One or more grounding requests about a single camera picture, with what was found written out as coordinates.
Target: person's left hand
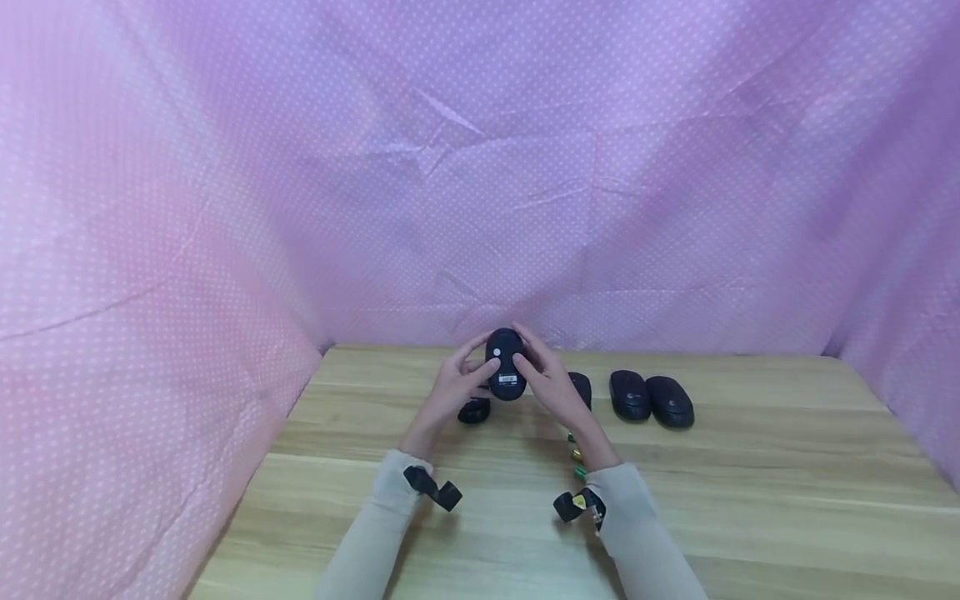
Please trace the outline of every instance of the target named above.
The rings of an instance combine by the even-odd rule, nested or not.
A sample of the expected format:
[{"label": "person's left hand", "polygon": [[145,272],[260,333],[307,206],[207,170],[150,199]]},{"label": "person's left hand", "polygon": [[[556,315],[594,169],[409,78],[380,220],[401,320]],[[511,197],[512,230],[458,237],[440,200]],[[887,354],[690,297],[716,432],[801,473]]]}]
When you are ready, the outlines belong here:
[{"label": "person's left hand", "polygon": [[487,343],[490,334],[488,331],[478,335],[454,350],[440,364],[433,389],[410,424],[400,443],[400,451],[427,460],[426,455],[433,448],[440,429],[475,395],[474,389],[496,372],[500,366],[499,358],[486,363],[467,360],[474,350]]}]

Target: purple backdrop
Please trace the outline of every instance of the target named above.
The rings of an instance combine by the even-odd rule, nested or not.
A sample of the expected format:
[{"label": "purple backdrop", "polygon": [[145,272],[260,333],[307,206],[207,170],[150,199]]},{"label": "purple backdrop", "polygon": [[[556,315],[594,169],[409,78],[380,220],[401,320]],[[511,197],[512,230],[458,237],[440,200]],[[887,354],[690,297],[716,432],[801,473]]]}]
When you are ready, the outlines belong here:
[{"label": "purple backdrop", "polygon": [[838,355],[960,477],[960,4],[8,0],[0,597],[178,593],[335,342]]}]

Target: person's right hand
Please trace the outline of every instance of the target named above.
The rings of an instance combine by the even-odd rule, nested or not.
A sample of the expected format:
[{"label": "person's right hand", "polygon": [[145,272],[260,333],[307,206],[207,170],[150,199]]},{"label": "person's right hand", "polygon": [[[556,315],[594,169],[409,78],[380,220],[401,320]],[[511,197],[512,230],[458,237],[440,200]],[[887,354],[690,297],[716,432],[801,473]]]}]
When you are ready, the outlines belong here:
[{"label": "person's right hand", "polygon": [[590,410],[577,394],[570,381],[563,358],[547,347],[542,339],[527,327],[513,323],[514,330],[523,338],[530,360],[523,354],[514,354],[514,365],[526,377],[534,396],[545,409],[567,429],[572,429],[584,418],[591,418]]}]

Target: black computer mouse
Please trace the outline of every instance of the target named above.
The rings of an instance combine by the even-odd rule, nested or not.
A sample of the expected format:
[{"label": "black computer mouse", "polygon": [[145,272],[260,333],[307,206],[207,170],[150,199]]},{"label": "black computer mouse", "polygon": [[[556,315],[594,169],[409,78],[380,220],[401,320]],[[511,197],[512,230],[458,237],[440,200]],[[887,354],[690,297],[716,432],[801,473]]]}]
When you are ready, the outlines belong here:
[{"label": "black computer mouse", "polygon": [[584,404],[587,408],[593,410],[593,388],[590,386],[590,378],[575,371],[569,372],[568,375],[570,375],[570,381],[573,382],[573,387],[577,389],[577,394],[580,395]]},{"label": "black computer mouse", "polygon": [[457,414],[457,420],[467,425],[476,425],[490,416],[490,399],[472,397]]},{"label": "black computer mouse", "polygon": [[647,379],[650,408],[664,427],[688,429],[693,426],[693,402],[676,379],[657,375]]},{"label": "black computer mouse", "polygon": [[516,400],[527,389],[527,380],[514,365],[514,354],[523,352],[523,338],[509,327],[501,327],[487,340],[487,358],[500,359],[500,366],[490,377],[491,393],[501,400]]},{"label": "black computer mouse", "polygon": [[633,371],[614,371],[610,374],[610,400],[613,411],[624,420],[650,419],[650,394],[643,377]]}]

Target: table surface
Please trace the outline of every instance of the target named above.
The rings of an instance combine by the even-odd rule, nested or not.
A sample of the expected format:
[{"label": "table surface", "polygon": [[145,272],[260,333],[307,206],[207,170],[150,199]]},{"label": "table surface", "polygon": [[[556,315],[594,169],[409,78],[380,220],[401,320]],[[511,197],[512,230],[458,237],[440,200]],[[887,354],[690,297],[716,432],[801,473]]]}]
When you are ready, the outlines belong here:
[{"label": "table surface", "polygon": [[[324,358],[211,551],[190,597],[309,598],[429,391],[437,348],[336,347]],[[799,356],[567,353],[593,409],[647,479],[713,600],[960,598],[960,500],[860,377]],[[697,424],[621,421],[617,369],[680,381]],[[588,523],[551,503],[579,489],[565,432],[528,395],[449,425],[441,481],[401,549],[388,597],[618,598]]]}]

